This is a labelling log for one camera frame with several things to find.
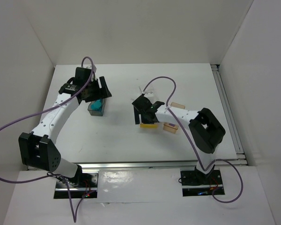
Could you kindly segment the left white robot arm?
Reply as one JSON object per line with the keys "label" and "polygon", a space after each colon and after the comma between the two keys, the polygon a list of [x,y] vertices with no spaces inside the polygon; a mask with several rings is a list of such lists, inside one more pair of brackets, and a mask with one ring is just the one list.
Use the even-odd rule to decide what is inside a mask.
{"label": "left white robot arm", "polygon": [[59,180],[78,186],[91,176],[82,167],[62,158],[55,146],[60,131],[81,102],[94,102],[112,96],[103,76],[96,78],[96,67],[77,67],[75,76],[63,84],[53,105],[30,133],[22,133],[19,147],[22,163],[59,175]]}

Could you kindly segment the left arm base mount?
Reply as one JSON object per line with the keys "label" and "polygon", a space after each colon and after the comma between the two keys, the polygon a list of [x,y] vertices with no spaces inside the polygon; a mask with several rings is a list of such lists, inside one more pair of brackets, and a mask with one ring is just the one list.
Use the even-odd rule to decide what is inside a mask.
{"label": "left arm base mount", "polygon": [[[66,183],[60,176],[56,176],[51,172],[47,172],[47,175],[51,175],[56,178],[56,185],[54,190],[54,199],[68,199],[68,188]],[[73,184],[66,179],[69,187],[70,196],[73,199],[80,199],[83,196],[85,198],[97,198],[97,185],[98,185],[98,172],[86,173],[85,178],[79,184]]]}

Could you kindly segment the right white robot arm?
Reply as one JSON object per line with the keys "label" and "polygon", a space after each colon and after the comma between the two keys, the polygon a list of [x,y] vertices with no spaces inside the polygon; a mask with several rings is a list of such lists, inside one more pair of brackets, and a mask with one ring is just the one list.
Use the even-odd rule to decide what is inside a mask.
{"label": "right white robot arm", "polygon": [[179,126],[197,157],[196,176],[207,178],[214,170],[215,152],[226,131],[214,114],[208,109],[191,111],[169,106],[164,102],[151,103],[141,94],[133,102],[135,123],[168,123]]}

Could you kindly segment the yellow lego plate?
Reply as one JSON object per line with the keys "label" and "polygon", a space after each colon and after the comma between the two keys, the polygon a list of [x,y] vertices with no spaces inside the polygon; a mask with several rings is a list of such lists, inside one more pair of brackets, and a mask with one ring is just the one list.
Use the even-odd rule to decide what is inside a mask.
{"label": "yellow lego plate", "polygon": [[158,125],[157,124],[140,124],[140,128],[156,129],[156,128],[158,128]]}

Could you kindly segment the large teal lego brick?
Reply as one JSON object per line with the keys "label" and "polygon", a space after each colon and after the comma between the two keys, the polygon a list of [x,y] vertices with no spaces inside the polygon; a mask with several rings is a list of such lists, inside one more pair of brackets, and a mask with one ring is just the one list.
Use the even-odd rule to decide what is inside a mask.
{"label": "large teal lego brick", "polygon": [[101,111],[102,105],[103,105],[102,100],[96,100],[90,104],[90,108],[92,111]]}

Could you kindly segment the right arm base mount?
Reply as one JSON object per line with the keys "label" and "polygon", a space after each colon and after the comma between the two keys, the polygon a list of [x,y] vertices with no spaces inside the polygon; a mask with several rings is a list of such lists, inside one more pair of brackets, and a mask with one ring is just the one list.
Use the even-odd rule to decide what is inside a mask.
{"label": "right arm base mount", "polygon": [[180,171],[178,182],[182,185],[183,197],[225,195],[220,170],[213,170],[210,174],[201,174],[196,170]]}

